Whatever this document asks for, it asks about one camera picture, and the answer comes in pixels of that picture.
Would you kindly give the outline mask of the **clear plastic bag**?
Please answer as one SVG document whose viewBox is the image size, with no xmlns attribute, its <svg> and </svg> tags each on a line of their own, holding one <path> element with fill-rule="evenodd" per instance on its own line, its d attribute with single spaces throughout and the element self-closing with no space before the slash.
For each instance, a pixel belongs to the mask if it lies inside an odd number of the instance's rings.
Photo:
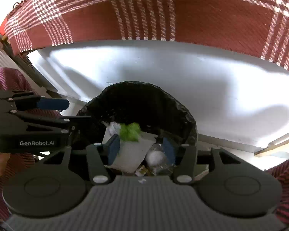
<svg viewBox="0 0 289 231">
<path fill-rule="evenodd" d="M 170 176 L 173 172 L 173 164 L 167 158 L 162 146 L 155 143 L 147 152 L 145 162 L 150 174 L 153 176 Z"/>
</svg>

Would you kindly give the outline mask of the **white paper trash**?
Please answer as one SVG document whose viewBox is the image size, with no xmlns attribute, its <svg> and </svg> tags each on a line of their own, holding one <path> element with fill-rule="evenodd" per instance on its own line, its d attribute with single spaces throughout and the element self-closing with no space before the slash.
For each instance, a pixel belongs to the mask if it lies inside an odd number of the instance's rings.
<svg viewBox="0 0 289 231">
<path fill-rule="evenodd" d="M 106 127 L 102 143 L 105 144 L 113 135 L 119 136 L 119 133 L 120 124 L 112 121 Z M 156 143 L 157 137 L 157 135 L 141 131 L 138 142 L 122 141 L 120 139 L 119 153 L 109 168 L 133 174 L 145 159 L 148 150 Z"/>
</svg>

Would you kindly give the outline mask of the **green leafy trash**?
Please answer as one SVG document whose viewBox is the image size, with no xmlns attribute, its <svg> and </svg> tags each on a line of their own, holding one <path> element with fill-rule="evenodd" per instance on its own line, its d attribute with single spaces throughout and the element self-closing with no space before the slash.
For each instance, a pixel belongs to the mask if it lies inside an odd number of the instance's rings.
<svg viewBox="0 0 289 231">
<path fill-rule="evenodd" d="M 137 123 L 120 124 L 119 136 L 122 141 L 138 142 L 140 134 L 141 129 Z"/>
</svg>

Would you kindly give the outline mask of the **black lined trash bin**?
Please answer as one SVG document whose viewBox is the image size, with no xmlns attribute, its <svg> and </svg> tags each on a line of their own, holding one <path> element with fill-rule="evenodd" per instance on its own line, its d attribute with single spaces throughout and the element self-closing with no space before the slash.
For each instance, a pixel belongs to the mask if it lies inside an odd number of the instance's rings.
<svg viewBox="0 0 289 231">
<path fill-rule="evenodd" d="M 161 88 L 144 82 L 110 85 L 86 103 L 78 115 L 92 119 L 80 138 L 86 145 L 102 143 L 112 121 L 139 124 L 141 131 L 157 135 L 156 143 L 161 146 L 163 138 L 179 145 L 195 146 L 197 142 L 197 126 L 189 110 Z"/>
</svg>

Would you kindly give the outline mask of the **red striped sleeve left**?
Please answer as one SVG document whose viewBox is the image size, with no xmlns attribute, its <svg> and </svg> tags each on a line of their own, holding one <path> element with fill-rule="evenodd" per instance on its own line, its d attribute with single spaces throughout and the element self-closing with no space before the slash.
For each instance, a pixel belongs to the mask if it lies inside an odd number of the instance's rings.
<svg viewBox="0 0 289 231">
<path fill-rule="evenodd" d="M 33 91 L 23 74 L 14 68 L 0 68 L 0 90 Z M 5 220 L 10 216 L 8 208 L 2 198 L 4 184 L 14 175 L 30 168 L 35 164 L 33 155 L 30 153 L 17 153 L 16 148 L 9 146 L 11 156 L 7 162 L 6 170 L 0 176 L 0 218 Z"/>
</svg>

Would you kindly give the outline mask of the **red striped sleeve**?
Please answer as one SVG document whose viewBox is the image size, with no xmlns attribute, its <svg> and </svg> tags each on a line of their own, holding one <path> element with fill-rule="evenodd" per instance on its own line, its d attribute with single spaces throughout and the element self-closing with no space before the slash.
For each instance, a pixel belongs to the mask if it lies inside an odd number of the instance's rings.
<svg viewBox="0 0 289 231">
<path fill-rule="evenodd" d="M 266 173 L 276 178 L 282 186 L 282 196 L 275 210 L 275 215 L 285 224 L 289 224 L 289 159 L 270 168 Z"/>
<path fill-rule="evenodd" d="M 23 74 L 14 68 L 0 68 L 0 90 L 33 91 Z M 7 162 L 6 170 L 0 176 L 0 218 L 5 220 L 10 216 L 8 208 L 2 198 L 4 184 L 14 175 L 30 168 L 35 164 L 33 155 L 30 153 L 17 153 L 16 148 L 9 146 L 11 156 Z"/>
</svg>

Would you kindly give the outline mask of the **red striped sleeve right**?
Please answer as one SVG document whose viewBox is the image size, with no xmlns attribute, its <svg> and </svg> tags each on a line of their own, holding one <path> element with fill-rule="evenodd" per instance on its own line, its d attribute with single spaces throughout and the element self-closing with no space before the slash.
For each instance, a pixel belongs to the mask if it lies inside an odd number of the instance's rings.
<svg viewBox="0 0 289 231">
<path fill-rule="evenodd" d="M 282 186 L 282 196 L 275 210 L 275 215 L 285 224 L 289 224 L 289 159 L 270 168 L 266 173 L 276 178 Z"/>
</svg>

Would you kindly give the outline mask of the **red white plaid tablecloth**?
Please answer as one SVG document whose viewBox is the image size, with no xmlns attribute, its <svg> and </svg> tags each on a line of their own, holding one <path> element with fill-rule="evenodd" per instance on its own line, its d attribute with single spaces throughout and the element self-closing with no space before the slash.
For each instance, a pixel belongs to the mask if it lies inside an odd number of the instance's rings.
<svg viewBox="0 0 289 231">
<path fill-rule="evenodd" d="M 176 41 L 289 71 L 289 0 L 24 0 L 4 30 L 15 54 L 96 40 Z"/>
</svg>

